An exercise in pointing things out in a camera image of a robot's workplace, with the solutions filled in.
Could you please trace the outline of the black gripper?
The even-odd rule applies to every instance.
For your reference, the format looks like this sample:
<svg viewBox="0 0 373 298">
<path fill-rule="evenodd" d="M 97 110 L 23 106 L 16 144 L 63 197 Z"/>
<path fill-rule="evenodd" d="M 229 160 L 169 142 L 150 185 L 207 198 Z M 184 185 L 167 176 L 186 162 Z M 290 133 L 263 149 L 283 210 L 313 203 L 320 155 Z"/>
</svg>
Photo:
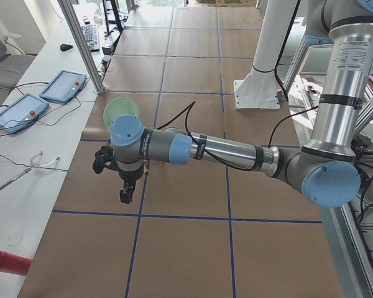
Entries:
<svg viewBox="0 0 373 298">
<path fill-rule="evenodd" d="M 119 191 L 121 203 L 131 203 L 136 182 L 143 175 L 143 169 L 134 171 L 118 171 L 119 177 L 124 181 L 123 188 Z"/>
</svg>

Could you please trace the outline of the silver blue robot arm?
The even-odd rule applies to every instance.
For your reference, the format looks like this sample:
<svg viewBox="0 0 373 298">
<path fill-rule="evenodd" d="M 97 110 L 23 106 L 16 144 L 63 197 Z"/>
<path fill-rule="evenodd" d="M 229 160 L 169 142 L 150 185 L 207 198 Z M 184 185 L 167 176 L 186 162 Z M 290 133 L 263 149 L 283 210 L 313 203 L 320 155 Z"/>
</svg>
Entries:
<svg viewBox="0 0 373 298">
<path fill-rule="evenodd" d="M 146 128 L 134 101 L 120 97 L 104 110 L 110 158 L 124 181 L 121 201 L 132 200 L 144 160 L 185 165 L 213 160 L 279 179 L 322 207 L 354 199 L 361 179 L 351 149 L 373 61 L 373 1 L 310 1 L 307 36 L 327 37 L 333 50 L 310 140 L 301 147 L 264 148 L 203 134 Z"/>
</svg>

